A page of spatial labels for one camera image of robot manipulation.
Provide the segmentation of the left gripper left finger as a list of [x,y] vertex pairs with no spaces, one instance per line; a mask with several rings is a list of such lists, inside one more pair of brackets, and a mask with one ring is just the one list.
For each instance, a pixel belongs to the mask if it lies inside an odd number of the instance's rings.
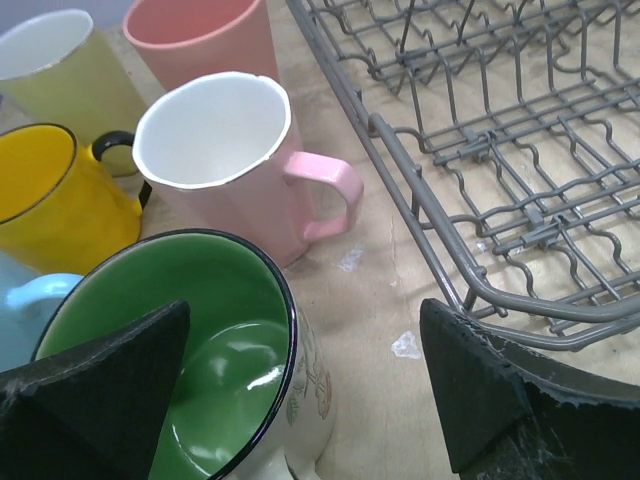
[[2,478],[147,478],[189,330],[176,301],[2,372]]

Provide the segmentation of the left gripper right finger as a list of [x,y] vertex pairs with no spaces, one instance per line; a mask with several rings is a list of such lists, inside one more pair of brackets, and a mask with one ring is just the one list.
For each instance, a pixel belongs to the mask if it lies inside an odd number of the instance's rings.
[[435,299],[421,304],[420,335],[460,478],[638,478],[638,386],[558,362]]

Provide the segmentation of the light blue mug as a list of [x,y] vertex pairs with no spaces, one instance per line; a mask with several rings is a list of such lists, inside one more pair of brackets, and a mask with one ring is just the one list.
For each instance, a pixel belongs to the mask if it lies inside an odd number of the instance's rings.
[[1,371],[30,362],[40,337],[61,301],[81,275],[40,275],[1,253]]

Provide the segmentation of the white floral mug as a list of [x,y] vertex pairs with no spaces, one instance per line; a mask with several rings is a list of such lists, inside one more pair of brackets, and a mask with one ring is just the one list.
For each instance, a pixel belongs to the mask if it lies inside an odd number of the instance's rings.
[[175,300],[191,328],[152,479],[313,479],[335,422],[330,371],[281,270],[251,242],[166,232],[112,256],[64,299],[36,358]]

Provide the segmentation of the yellow mug black handle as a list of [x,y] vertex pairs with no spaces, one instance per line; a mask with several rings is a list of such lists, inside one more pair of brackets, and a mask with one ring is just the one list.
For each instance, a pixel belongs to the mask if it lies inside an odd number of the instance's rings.
[[133,142],[112,131],[84,145],[52,123],[2,134],[2,252],[41,274],[85,275],[136,243],[151,187],[130,198],[102,164],[107,150]]

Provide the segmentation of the pink faceted mug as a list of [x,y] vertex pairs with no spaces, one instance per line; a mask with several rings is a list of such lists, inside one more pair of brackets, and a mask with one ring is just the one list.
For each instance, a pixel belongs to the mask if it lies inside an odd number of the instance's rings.
[[139,120],[132,155],[175,211],[251,241],[281,267],[352,230],[360,213],[359,174],[304,151],[289,96],[267,76],[228,71],[164,94]]

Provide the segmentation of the light green faceted mug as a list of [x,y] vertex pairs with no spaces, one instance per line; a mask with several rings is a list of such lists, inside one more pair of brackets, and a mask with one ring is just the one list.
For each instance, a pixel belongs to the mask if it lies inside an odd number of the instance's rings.
[[134,131],[147,109],[92,17],[73,8],[1,34],[1,94],[32,120],[66,126],[86,144]]

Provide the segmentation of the pink tumbler cup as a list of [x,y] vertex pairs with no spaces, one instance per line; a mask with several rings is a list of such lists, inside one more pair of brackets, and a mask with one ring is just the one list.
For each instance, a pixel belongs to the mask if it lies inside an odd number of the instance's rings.
[[166,91],[224,71],[280,79],[264,0],[137,1],[122,29]]

